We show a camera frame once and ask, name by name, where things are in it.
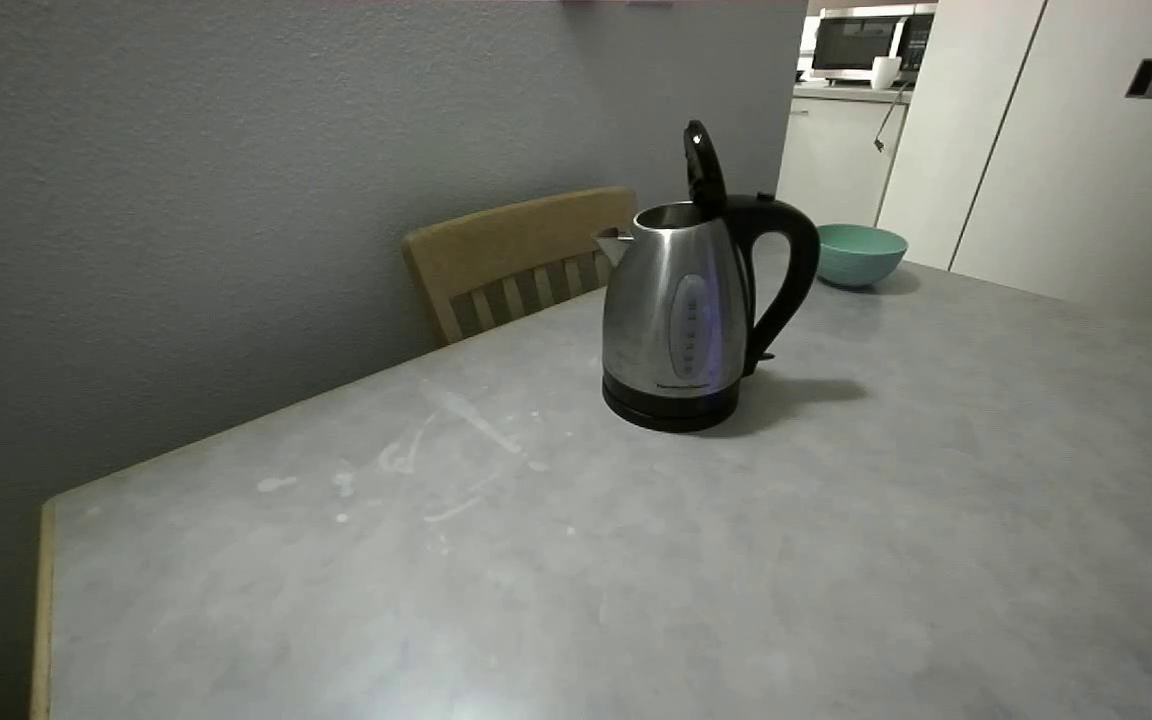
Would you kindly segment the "stainless steel electric kettle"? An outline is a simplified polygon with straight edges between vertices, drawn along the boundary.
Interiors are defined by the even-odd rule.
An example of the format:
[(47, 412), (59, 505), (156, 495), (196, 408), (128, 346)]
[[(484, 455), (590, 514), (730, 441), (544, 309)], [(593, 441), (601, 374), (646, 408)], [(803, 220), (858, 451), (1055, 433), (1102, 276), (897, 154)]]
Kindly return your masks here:
[(690, 196), (601, 237), (604, 403), (646, 427), (714, 427), (789, 330), (819, 268), (816, 223), (767, 196), (731, 196), (716, 140), (686, 126)]

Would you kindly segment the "wooden chair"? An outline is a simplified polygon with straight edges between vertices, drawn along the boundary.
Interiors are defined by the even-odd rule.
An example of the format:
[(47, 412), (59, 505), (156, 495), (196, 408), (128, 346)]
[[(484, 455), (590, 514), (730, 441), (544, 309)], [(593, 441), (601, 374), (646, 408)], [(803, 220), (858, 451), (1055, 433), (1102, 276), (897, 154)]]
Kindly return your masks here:
[(436, 342), (456, 346), (601, 289), (601, 237), (633, 211), (638, 196), (625, 188), (582, 188), (407, 234), (404, 262)]

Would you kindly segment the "teal green bowl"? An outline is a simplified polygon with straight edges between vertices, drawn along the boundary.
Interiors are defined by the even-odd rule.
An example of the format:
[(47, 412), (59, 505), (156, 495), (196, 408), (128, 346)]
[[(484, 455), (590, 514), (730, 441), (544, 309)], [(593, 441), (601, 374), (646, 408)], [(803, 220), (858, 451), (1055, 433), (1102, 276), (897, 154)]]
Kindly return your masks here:
[(826, 223), (816, 276), (835, 289), (877, 289), (908, 254), (908, 241), (872, 223)]

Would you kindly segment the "white kitchen cabinet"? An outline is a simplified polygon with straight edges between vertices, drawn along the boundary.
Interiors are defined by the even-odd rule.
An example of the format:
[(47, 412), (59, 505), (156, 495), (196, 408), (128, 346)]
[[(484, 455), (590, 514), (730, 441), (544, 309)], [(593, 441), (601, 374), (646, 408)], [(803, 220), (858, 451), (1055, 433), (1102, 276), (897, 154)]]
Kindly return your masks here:
[(908, 97), (796, 88), (778, 196), (816, 223), (877, 223), (900, 155)]

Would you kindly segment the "white microwave oven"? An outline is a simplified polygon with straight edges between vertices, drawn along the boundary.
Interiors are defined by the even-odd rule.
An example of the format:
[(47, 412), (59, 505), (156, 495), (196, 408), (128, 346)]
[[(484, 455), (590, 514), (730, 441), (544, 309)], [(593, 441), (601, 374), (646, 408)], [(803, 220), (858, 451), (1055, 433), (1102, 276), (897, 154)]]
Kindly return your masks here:
[(933, 39), (933, 5), (819, 8), (803, 30), (801, 75), (826, 83), (872, 83), (894, 61), (897, 88), (913, 88)]

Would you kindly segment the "black wall switch plate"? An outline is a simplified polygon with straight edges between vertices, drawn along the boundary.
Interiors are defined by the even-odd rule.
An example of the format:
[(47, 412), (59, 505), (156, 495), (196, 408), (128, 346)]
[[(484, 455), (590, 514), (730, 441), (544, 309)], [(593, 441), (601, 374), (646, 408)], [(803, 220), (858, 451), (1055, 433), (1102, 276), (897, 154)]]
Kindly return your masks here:
[(1128, 80), (1128, 100), (1152, 100), (1152, 55), (1137, 64)]

